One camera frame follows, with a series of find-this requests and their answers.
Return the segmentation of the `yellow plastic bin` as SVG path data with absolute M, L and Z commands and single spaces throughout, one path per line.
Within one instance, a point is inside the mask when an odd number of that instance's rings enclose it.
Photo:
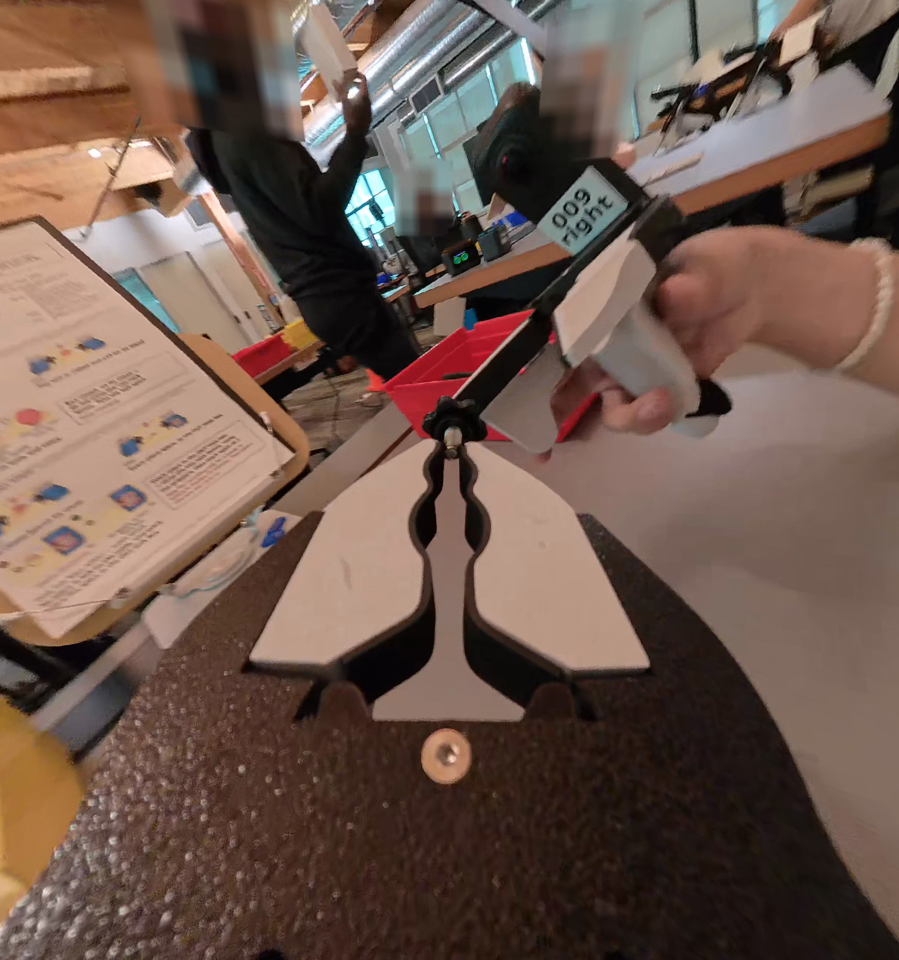
M 64 744 L 0 695 L 0 925 L 47 869 L 84 795 Z

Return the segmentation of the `red plastic bin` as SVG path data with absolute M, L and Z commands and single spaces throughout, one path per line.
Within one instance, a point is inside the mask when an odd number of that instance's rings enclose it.
M 422 442 L 432 441 L 423 422 L 440 399 L 452 397 L 463 375 L 473 374 L 529 315 L 524 310 L 482 320 L 473 330 L 459 328 L 385 383 L 387 395 Z
M 251 378 L 266 374 L 293 354 L 294 348 L 280 333 L 247 346 L 231 355 L 233 361 Z

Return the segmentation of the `silver ventilation duct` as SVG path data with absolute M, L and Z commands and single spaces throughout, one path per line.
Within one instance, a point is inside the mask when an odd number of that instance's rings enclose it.
M 371 125 L 393 114 L 412 94 L 492 30 L 528 41 L 539 55 L 547 33 L 527 2 L 418 1 L 396 18 L 357 66 L 371 103 Z

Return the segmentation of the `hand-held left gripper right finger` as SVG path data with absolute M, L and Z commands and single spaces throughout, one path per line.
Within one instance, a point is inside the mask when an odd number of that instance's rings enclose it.
M 467 562 L 463 643 L 471 671 L 527 709 L 537 691 L 641 675 L 650 658 L 574 509 L 481 443 L 462 456 Z

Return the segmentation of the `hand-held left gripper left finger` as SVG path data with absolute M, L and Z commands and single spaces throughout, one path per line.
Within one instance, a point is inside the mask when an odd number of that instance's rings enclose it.
M 357 687 L 373 704 L 434 648 L 427 546 L 439 446 L 429 439 L 340 493 L 321 518 L 249 655 L 254 672 Z

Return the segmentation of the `person's right hand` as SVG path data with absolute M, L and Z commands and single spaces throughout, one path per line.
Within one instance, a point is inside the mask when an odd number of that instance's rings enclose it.
M 850 376 L 876 292 L 872 256 L 775 227 L 722 228 L 678 246 L 648 307 L 698 378 L 757 344 Z

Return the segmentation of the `black knob bolt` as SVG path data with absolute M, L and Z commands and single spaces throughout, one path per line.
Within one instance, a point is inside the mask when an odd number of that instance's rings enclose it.
M 472 399 L 441 396 L 434 409 L 423 418 L 422 430 L 438 442 L 444 459 L 456 460 L 468 443 L 486 440 L 488 427 L 480 414 L 480 405 Z

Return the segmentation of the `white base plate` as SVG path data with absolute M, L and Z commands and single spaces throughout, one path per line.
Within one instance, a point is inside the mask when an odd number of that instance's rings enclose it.
M 262 536 L 280 516 L 288 518 L 286 535 L 302 520 L 280 510 L 256 509 L 203 558 L 158 590 L 141 619 L 160 650 L 171 648 L 207 606 L 264 556 L 270 548 L 260 547 Z

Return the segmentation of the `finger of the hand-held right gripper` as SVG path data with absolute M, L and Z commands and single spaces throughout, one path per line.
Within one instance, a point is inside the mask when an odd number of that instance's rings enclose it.
M 626 386 L 647 357 L 632 342 L 657 267 L 644 246 L 623 237 L 586 267 L 559 277 L 529 317 L 452 398 L 475 401 L 490 430 L 533 454 L 557 444 L 563 423 L 583 401 L 582 387 L 612 387 L 639 398 L 661 385 Z

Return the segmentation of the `printed instruction sheet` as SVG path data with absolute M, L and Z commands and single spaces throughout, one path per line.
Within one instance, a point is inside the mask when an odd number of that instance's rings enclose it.
M 44 218 L 0 226 L 0 592 L 58 639 L 288 460 Z

